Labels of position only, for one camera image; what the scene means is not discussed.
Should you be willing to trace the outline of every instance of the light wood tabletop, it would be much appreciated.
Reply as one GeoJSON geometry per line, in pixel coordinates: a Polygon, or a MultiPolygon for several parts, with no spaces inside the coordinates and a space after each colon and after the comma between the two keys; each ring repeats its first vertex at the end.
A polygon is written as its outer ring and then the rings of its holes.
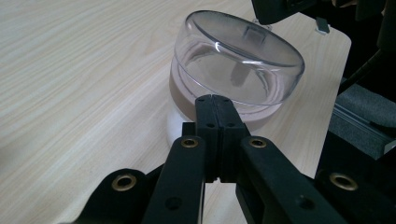
{"type": "MultiPolygon", "coordinates": [[[[254,19],[249,0],[0,1],[0,223],[71,222],[110,173],[164,163],[173,49],[201,9],[254,19]]],[[[259,130],[311,177],[350,47],[315,27],[273,25],[306,68],[259,130]]],[[[244,222],[234,184],[206,185],[204,223],[244,222]]]]}

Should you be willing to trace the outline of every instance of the clear plastic lid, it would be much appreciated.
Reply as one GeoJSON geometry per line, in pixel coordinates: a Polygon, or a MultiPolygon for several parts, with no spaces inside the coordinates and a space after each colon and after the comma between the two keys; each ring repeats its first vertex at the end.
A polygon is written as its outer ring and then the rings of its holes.
{"type": "Polygon", "coordinates": [[[304,72],[304,59],[291,44],[260,25],[216,11],[190,14],[175,57],[198,86],[192,91],[243,105],[282,103],[304,72]]]}

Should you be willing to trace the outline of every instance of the round container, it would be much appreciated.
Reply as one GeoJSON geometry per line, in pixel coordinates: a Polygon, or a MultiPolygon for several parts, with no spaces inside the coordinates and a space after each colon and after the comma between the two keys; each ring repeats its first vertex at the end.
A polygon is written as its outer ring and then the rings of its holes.
{"type": "Polygon", "coordinates": [[[169,88],[168,141],[195,121],[194,101],[206,94],[233,101],[251,132],[280,108],[304,72],[304,59],[271,31],[216,11],[191,13],[175,44],[169,88]]]}

